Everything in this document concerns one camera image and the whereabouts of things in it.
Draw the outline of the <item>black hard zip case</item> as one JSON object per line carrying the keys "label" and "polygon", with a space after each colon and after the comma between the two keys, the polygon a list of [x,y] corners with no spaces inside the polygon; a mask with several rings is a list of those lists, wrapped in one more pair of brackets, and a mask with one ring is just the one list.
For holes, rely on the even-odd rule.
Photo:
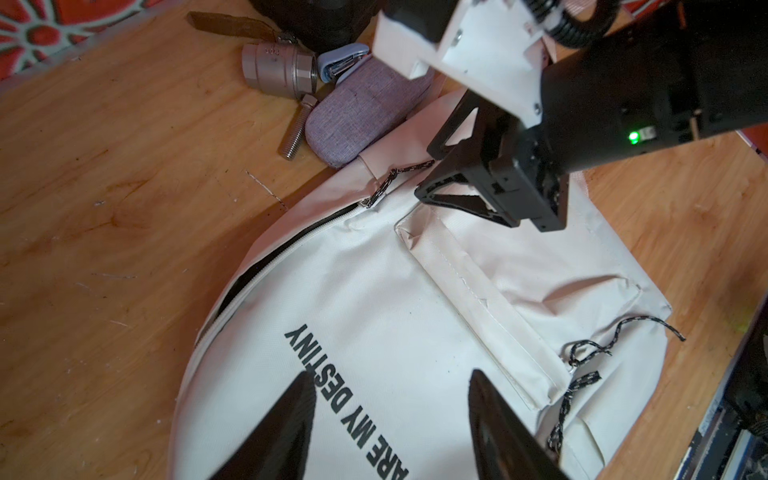
{"label": "black hard zip case", "polygon": [[250,0],[261,15],[315,53],[355,43],[380,10],[376,0]]}

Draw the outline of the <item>grey fabric pouch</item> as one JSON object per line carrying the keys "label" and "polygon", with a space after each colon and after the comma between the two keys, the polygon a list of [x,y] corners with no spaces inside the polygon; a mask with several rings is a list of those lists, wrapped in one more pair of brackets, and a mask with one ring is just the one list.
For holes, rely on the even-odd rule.
{"label": "grey fabric pouch", "polygon": [[435,72],[409,80],[376,58],[366,61],[314,108],[305,140],[339,169],[397,127],[427,97]]}

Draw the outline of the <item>white canvas backpack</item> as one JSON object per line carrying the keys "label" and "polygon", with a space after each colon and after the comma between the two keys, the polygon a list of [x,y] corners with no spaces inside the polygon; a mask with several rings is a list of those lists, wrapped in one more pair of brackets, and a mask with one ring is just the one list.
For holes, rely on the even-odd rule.
{"label": "white canvas backpack", "polygon": [[420,203],[444,95],[253,244],[196,340],[172,479],[207,479],[294,378],[317,392],[310,479],[473,479],[481,370],[572,479],[611,461],[659,382],[671,306],[581,186],[567,226],[507,228]]}

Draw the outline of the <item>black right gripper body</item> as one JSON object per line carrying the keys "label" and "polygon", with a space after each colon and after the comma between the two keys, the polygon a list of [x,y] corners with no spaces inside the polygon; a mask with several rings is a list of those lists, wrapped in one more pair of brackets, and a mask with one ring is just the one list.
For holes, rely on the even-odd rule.
{"label": "black right gripper body", "polygon": [[474,185],[490,206],[489,218],[510,228],[528,220],[540,232],[564,230],[569,181],[543,158],[538,131],[510,114],[480,113],[473,136],[479,156]]}

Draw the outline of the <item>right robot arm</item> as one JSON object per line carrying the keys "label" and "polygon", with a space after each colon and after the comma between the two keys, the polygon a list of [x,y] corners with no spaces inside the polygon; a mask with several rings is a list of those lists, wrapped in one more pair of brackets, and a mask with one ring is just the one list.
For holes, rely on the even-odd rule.
{"label": "right robot arm", "polygon": [[540,124],[474,92],[428,146],[425,204],[542,232],[567,224],[568,177],[767,120],[767,5],[673,1],[547,66]]}

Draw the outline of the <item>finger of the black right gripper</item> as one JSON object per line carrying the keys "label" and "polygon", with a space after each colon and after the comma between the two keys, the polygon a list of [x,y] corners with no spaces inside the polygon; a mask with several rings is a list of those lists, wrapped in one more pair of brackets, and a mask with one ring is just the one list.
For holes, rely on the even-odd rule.
{"label": "finger of the black right gripper", "polygon": [[423,204],[462,211],[505,227],[515,228],[520,225],[518,220],[508,220],[492,210],[482,196],[440,193],[440,190],[454,184],[465,186],[466,182],[462,182],[462,177],[459,180],[452,177],[436,181],[425,180],[416,188],[415,196]]}
{"label": "finger of the black right gripper", "polygon": [[500,118],[504,118],[503,109],[467,90],[427,146],[427,152],[432,159],[443,160],[461,141],[481,133]]}

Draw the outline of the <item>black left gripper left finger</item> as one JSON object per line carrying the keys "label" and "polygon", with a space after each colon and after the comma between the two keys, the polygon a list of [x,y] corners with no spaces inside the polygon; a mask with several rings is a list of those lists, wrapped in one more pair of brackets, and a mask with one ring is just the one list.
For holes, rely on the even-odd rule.
{"label": "black left gripper left finger", "polygon": [[313,376],[303,371],[214,479],[302,479],[316,407]]}

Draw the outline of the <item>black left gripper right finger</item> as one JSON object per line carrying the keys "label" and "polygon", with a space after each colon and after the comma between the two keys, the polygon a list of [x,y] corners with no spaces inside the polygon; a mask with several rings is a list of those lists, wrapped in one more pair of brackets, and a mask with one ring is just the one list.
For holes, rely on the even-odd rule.
{"label": "black left gripper right finger", "polygon": [[480,479],[566,480],[567,476],[479,369],[470,378],[468,409]]}

